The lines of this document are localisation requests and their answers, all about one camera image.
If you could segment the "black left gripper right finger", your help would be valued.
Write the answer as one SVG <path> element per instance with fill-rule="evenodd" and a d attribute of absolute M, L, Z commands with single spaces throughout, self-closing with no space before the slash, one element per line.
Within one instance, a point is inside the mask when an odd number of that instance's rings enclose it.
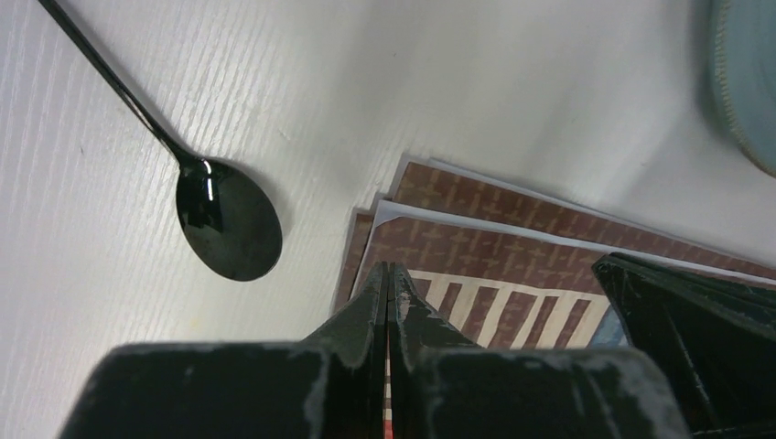
<path fill-rule="evenodd" d="M 632 348 L 489 350 L 387 267 L 397 438 L 686 438 L 668 380 Z"/>

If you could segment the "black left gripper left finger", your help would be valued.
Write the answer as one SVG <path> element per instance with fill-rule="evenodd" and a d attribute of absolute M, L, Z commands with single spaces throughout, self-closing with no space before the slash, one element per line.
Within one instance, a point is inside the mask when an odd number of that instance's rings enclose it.
<path fill-rule="evenodd" d="M 63 438 L 381 438 L 388 266 L 295 342 L 142 343 L 92 370 Z"/>

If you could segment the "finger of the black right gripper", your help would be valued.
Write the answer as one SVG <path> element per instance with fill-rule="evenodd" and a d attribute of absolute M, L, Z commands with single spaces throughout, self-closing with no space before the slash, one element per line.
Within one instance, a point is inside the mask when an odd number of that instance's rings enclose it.
<path fill-rule="evenodd" d="M 775 292 L 612 253 L 592 271 L 695 438 L 775 435 Z"/>

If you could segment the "striped patchwork placemat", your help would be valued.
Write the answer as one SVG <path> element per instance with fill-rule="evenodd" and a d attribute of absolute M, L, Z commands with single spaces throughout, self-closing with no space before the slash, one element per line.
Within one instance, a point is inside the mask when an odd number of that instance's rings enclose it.
<path fill-rule="evenodd" d="M 525 189 L 412 162 L 393 197 L 356 219 L 352 247 L 350 296 L 374 265 L 401 265 L 422 299 L 489 350 L 639 350 L 592 271 L 612 253 L 775 292 L 770 267 Z"/>

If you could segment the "black spoon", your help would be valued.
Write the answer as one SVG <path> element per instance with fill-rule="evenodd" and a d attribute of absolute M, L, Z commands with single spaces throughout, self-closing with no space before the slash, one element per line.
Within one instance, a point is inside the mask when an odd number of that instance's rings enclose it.
<path fill-rule="evenodd" d="M 176 159 L 178 222 L 191 249 L 224 278 L 251 282 L 267 275 L 281 256 L 283 232 L 275 206 L 262 188 L 237 167 L 184 147 L 141 103 L 59 2 L 40 4 Z"/>

